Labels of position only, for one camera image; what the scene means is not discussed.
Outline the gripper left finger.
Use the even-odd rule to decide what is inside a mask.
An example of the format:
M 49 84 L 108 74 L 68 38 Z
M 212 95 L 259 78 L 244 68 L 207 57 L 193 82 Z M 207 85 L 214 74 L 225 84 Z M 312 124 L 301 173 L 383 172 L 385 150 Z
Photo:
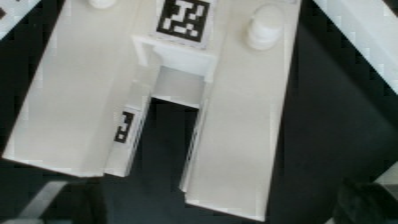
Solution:
M 49 181 L 10 224 L 106 224 L 99 181 Z

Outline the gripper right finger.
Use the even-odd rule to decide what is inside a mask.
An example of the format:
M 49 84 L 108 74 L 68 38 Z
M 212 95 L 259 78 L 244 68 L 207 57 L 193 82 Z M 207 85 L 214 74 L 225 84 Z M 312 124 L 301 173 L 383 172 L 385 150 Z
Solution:
M 398 184 L 342 180 L 333 224 L 398 224 Z

